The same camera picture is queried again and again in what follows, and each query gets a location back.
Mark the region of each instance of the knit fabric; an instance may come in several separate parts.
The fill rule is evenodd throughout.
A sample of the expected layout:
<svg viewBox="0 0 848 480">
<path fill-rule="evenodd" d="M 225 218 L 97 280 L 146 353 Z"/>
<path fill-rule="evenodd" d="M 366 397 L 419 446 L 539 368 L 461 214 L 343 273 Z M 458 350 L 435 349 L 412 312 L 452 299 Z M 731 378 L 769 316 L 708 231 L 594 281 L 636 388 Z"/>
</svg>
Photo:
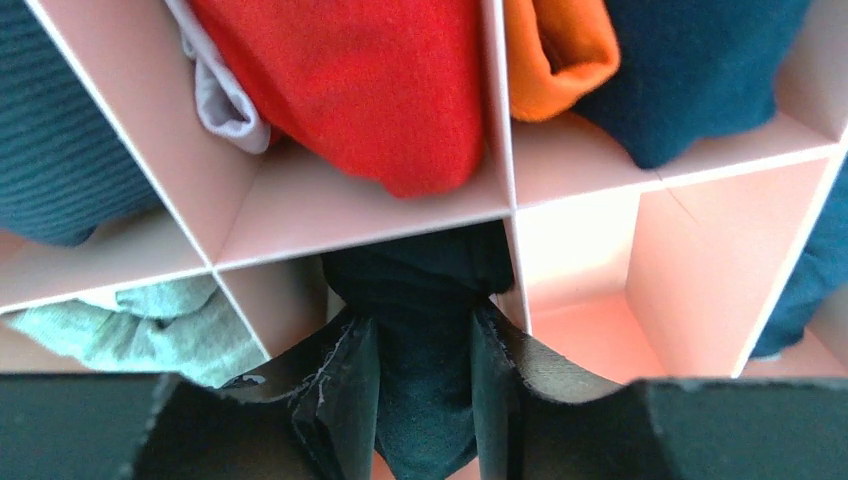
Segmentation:
<svg viewBox="0 0 848 480">
<path fill-rule="evenodd" d="M 472 312 L 512 285 L 503 224 L 330 252 L 322 261 L 348 308 L 377 325 L 377 451 L 398 480 L 444 480 L 477 452 Z"/>
<path fill-rule="evenodd" d="M 640 168 L 775 114 L 774 76 L 810 0 L 606 0 L 621 68 L 574 111 Z"/>
<path fill-rule="evenodd" d="M 216 290 L 218 282 L 202 275 L 125 290 L 100 288 L 80 295 L 79 300 L 113 312 L 169 319 L 196 312 Z"/>
<path fill-rule="evenodd" d="M 194 60 L 194 99 L 200 123 L 248 153 L 267 150 L 271 126 L 260 118 L 188 1 L 165 0 L 165 4 L 180 26 L 183 51 Z"/>
<path fill-rule="evenodd" d="M 478 2 L 190 3 L 260 114 L 345 173 L 414 197 L 474 172 Z"/>
<path fill-rule="evenodd" d="M 23 0 L 0 0 L 0 229 L 61 246 L 159 204 Z"/>
<path fill-rule="evenodd" d="M 506 0 L 509 107 L 518 120 L 547 120 L 571 108 L 618 68 L 603 0 Z"/>
<path fill-rule="evenodd" d="M 24 310 L 7 323 L 58 355 L 94 370 L 179 372 L 220 387 L 265 362 L 219 290 L 198 311 L 171 320 L 116 313 L 72 300 Z"/>
<path fill-rule="evenodd" d="M 822 302 L 848 282 L 848 163 L 836 177 L 821 216 L 801 252 L 752 357 L 794 345 Z"/>
</svg>

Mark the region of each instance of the dark teal cloth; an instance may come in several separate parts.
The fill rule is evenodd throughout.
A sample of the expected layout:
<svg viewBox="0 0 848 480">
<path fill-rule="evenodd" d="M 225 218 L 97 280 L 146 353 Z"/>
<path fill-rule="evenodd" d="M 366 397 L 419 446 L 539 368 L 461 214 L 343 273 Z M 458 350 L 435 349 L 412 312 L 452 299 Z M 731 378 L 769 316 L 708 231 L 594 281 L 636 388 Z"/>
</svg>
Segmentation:
<svg viewBox="0 0 848 480">
<path fill-rule="evenodd" d="M 0 0 L 0 230 L 74 246 L 159 204 L 23 0 Z"/>
<path fill-rule="evenodd" d="M 472 311 L 513 282 L 503 223 L 322 255 L 324 274 L 377 325 L 377 451 L 398 480 L 444 480 L 477 454 Z"/>
<path fill-rule="evenodd" d="M 574 111 L 640 168 L 693 142 L 744 132 L 776 111 L 774 76 L 809 0 L 606 0 L 621 68 Z"/>
<path fill-rule="evenodd" d="M 800 342 L 804 328 L 821 303 L 846 282 L 848 163 L 843 163 L 813 232 L 751 356 L 774 355 Z"/>
</svg>

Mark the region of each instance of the mint green cloth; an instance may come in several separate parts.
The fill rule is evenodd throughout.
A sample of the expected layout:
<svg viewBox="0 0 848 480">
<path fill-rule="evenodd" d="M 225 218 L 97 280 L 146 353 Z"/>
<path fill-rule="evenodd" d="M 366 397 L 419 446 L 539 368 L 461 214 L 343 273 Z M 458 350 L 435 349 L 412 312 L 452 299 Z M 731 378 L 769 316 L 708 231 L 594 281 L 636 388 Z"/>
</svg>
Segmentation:
<svg viewBox="0 0 848 480">
<path fill-rule="evenodd" d="M 266 359 L 223 292 L 207 298 L 195 312 L 168 320 L 72 300 L 23 310 L 7 323 L 94 370 L 177 372 L 217 388 Z"/>
</svg>

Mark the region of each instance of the pink panel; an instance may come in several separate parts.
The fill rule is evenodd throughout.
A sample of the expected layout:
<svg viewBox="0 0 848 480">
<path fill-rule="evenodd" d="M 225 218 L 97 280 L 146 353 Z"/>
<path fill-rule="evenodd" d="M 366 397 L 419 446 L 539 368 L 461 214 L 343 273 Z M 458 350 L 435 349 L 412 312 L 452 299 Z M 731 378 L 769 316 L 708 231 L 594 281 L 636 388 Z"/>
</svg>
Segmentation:
<svg viewBox="0 0 848 480">
<path fill-rule="evenodd" d="M 848 141 L 848 2 L 816 0 L 778 77 L 781 108 L 831 139 Z"/>
<path fill-rule="evenodd" d="M 0 230 L 0 265 L 11 258 L 25 244 L 26 240 L 23 238 Z"/>
<path fill-rule="evenodd" d="M 509 123 L 509 91 L 506 76 L 506 36 L 503 0 L 483 0 L 484 67 L 487 73 L 486 112 L 489 149 L 495 161 L 498 180 L 515 205 L 515 175 L 512 167 L 512 139 Z"/>
<path fill-rule="evenodd" d="M 386 465 L 383 457 L 374 453 L 374 460 L 371 463 L 371 479 L 372 480 L 394 480 L 395 477 Z M 464 468 L 454 473 L 447 480 L 480 480 L 480 463 L 475 458 Z"/>
<path fill-rule="evenodd" d="M 848 284 L 824 302 L 810 323 L 810 330 L 848 367 Z"/>
<path fill-rule="evenodd" d="M 201 127 L 192 67 L 164 3 L 28 3 L 192 240 L 217 256 L 259 162 Z"/>
<path fill-rule="evenodd" d="M 219 272 L 218 278 L 269 358 L 325 324 L 327 285 L 315 257 Z"/>
<path fill-rule="evenodd" d="M 515 223 L 531 309 L 622 290 L 638 207 L 639 193 L 624 189 L 519 210 Z"/>
<path fill-rule="evenodd" d="M 413 235 L 509 212 L 492 162 L 459 190 L 399 200 L 291 147 L 263 164 L 219 265 L 225 268 Z"/>
<path fill-rule="evenodd" d="M 516 230 L 515 215 L 504 219 L 506 239 L 509 243 L 509 256 L 512 260 L 512 271 L 515 274 L 515 287 L 509 292 L 498 296 L 498 306 L 501 311 L 512 321 L 513 324 L 532 334 L 533 326 L 530 323 L 530 306 L 527 303 L 527 288 L 524 281 L 524 269 L 521 264 L 521 255 L 518 253 L 518 232 Z"/>
<path fill-rule="evenodd" d="M 701 141 L 658 174 L 665 187 L 676 187 L 825 158 L 837 149 L 832 140 L 778 114 L 752 132 Z"/>
<path fill-rule="evenodd" d="M 654 173 L 633 165 L 611 137 L 576 115 L 566 113 L 544 123 L 514 122 L 512 136 L 519 205 L 658 183 Z"/>
<path fill-rule="evenodd" d="M 513 124 L 519 205 L 623 186 L 659 190 L 823 158 L 834 142 L 778 114 L 753 132 L 697 143 L 657 170 L 639 170 L 603 131 L 580 117 Z"/>
<path fill-rule="evenodd" d="M 533 336 L 596 375 L 619 384 L 666 375 L 623 292 L 530 313 Z"/>
<path fill-rule="evenodd" d="M 60 357 L 26 335 L 6 328 L 5 320 L 0 316 L 0 374 L 87 371 L 75 359 Z"/>
<path fill-rule="evenodd" d="M 804 340 L 783 351 L 776 361 L 752 360 L 743 377 L 848 377 L 846 369 L 812 332 Z"/>
<path fill-rule="evenodd" d="M 669 373 L 738 372 L 826 166 L 643 195 L 627 297 Z"/>
<path fill-rule="evenodd" d="M 26 243 L 0 263 L 0 311 L 68 300 L 88 289 L 131 288 L 206 271 L 164 211 L 99 228 L 77 248 Z"/>
</svg>

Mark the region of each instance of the clothing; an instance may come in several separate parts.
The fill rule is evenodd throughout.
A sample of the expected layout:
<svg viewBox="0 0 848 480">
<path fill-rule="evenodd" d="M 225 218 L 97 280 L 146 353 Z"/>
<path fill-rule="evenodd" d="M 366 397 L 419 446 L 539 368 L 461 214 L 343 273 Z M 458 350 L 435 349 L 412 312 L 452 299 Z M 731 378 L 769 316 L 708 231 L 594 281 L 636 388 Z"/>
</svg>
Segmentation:
<svg viewBox="0 0 848 480">
<path fill-rule="evenodd" d="M 472 0 L 190 0 L 271 125 L 392 195 L 458 188 L 482 158 Z"/>
<path fill-rule="evenodd" d="M 183 51 L 194 60 L 194 99 L 200 123 L 213 135 L 248 153 L 267 150 L 272 140 L 271 126 L 259 116 L 188 1 L 165 0 L 165 4 L 180 26 Z"/>
<path fill-rule="evenodd" d="M 475 310 L 482 478 L 795 480 L 848 476 L 848 381 L 652 379 L 620 387 Z"/>
<path fill-rule="evenodd" d="M 573 111 L 640 168 L 696 140 L 733 135 L 776 112 L 774 77 L 810 0 L 606 0 L 621 67 Z"/>
<path fill-rule="evenodd" d="M 564 112 L 621 61 L 603 0 L 505 0 L 510 113 L 538 122 Z"/>
<path fill-rule="evenodd" d="M 846 282 L 848 162 L 842 164 L 821 215 L 751 356 L 769 357 L 800 342 L 804 329 L 822 302 Z"/>
<path fill-rule="evenodd" d="M 220 290 L 198 311 L 170 320 L 72 300 L 18 312 L 7 322 L 52 352 L 95 370 L 179 372 L 200 385 L 220 387 L 265 362 Z"/>
<path fill-rule="evenodd" d="M 24 0 L 0 0 L 0 230 L 57 246 L 160 204 Z"/>
<path fill-rule="evenodd" d="M 472 310 L 512 286 L 500 221 L 322 255 L 348 308 L 374 320 L 376 448 L 398 480 L 444 480 L 476 455 Z"/>
<path fill-rule="evenodd" d="M 201 275 L 125 290 L 98 289 L 81 295 L 79 300 L 113 312 L 168 319 L 196 312 L 216 290 L 218 282 L 210 275 Z"/>
</svg>

